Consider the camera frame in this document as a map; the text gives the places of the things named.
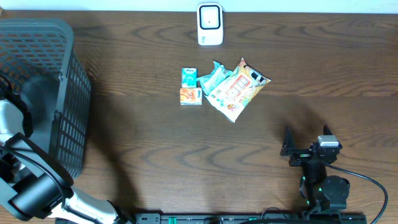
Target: wood grain surface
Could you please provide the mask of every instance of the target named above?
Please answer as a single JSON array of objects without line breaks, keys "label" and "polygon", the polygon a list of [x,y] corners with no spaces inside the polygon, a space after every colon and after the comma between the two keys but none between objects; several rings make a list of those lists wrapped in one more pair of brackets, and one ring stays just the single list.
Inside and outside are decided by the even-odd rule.
[{"label": "wood grain surface", "polygon": [[[284,128],[308,147],[328,124],[334,165],[380,181],[398,223],[398,16],[225,13],[224,42],[197,44],[195,13],[5,11],[59,17],[93,85],[84,169],[75,185],[130,212],[262,212],[305,206],[300,168],[279,157]],[[206,100],[180,106],[181,68],[233,70],[244,57],[272,79],[236,123]],[[351,182],[348,209],[370,222],[375,185]],[[0,208],[0,223],[19,223]],[[31,223],[52,223],[37,220]]]}]

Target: packaged food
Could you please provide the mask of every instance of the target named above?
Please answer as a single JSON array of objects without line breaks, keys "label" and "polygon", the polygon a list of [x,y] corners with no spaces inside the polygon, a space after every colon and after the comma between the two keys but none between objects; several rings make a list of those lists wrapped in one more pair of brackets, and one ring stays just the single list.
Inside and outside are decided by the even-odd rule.
[{"label": "packaged food", "polygon": [[203,94],[201,88],[181,88],[180,103],[181,105],[201,105]]},{"label": "packaged food", "polygon": [[181,88],[196,88],[197,76],[196,68],[182,68]]},{"label": "packaged food", "polygon": [[198,81],[205,95],[209,95],[218,84],[231,74],[232,71],[227,70],[224,65],[214,62],[214,70],[209,75],[199,77]]},{"label": "packaged food", "polygon": [[242,58],[231,76],[214,88],[206,99],[232,122],[271,79],[249,67]]}]

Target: basket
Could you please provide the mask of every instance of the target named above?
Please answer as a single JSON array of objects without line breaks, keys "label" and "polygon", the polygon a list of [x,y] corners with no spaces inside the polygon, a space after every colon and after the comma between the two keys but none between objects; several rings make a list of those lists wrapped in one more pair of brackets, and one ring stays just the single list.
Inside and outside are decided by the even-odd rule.
[{"label": "basket", "polygon": [[70,175],[82,168],[91,85],[60,19],[0,20],[0,81],[32,114],[34,143]]}]

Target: small box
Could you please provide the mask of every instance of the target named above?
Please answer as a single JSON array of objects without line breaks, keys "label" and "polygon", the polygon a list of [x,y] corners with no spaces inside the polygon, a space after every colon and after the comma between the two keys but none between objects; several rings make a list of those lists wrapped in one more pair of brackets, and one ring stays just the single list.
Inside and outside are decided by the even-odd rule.
[{"label": "small box", "polygon": [[181,88],[196,88],[197,76],[196,68],[182,68]]},{"label": "small box", "polygon": [[181,105],[201,105],[203,94],[201,88],[181,88]]}]

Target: white rectangular device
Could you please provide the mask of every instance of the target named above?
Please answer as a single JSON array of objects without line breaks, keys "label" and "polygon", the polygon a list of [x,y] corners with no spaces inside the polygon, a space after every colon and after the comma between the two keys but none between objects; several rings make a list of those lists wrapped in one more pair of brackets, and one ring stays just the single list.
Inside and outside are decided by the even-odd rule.
[{"label": "white rectangular device", "polygon": [[219,45],[223,42],[223,9],[219,4],[200,4],[197,9],[197,19],[200,45]]}]

